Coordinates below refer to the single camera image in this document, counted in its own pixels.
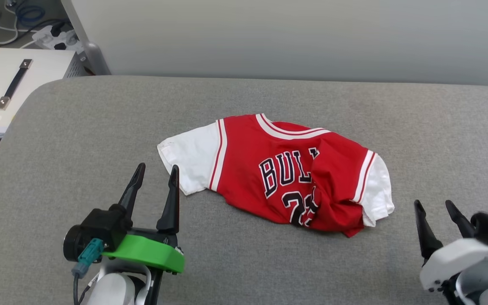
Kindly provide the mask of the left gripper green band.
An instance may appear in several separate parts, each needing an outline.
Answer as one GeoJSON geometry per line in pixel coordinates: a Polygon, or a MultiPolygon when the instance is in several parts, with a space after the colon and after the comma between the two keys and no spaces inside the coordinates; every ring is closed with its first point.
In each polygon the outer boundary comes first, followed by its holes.
{"type": "MultiPolygon", "coordinates": [[[[137,193],[143,185],[146,164],[138,164],[128,182],[119,205],[125,210],[126,218],[131,219],[137,193]]],[[[124,236],[115,250],[104,250],[102,255],[108,258],[122,259],[173,274],[184,271],[185,257],[178,245],[177,235],[180,229],[180,171],[173,165],[168,181],[169,192],[164,211],[155,230],[132,230],[124,236]]]]}

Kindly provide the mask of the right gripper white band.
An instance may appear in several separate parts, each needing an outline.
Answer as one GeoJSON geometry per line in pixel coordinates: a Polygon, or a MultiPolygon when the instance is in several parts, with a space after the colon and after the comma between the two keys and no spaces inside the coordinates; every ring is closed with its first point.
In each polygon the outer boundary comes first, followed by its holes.
{"type": "Polygon", "coordinates": [[[452,276],[488,259],[488,245],[473,238],[473,224],[451,200],[446,200],[445,206],[463,238],[443,246],[432,232],[421,202],[414,201],[420,251],[423,259],[428,259],[420,271],[420,283],[424,290],[436,290],[452,276]]]}

